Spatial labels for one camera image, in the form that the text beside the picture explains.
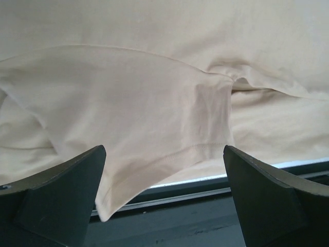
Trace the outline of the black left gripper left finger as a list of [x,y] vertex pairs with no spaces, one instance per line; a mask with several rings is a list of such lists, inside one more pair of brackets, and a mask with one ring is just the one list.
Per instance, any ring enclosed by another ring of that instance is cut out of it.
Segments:
[[99,145],[1,185],[1,246],[82,246],[105,159]]

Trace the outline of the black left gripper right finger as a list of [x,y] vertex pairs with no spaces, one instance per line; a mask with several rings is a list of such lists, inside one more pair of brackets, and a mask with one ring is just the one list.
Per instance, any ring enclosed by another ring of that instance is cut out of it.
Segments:
[[328,186],[226,146],[226,173],[246,246],[328,246]]

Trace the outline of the beige t shirt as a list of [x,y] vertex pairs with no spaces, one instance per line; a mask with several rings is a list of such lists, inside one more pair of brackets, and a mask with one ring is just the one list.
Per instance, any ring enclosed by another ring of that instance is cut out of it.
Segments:
[[102,221],[149,187],[328,157],[328,1],[1,1],[1,183],[103,145]]

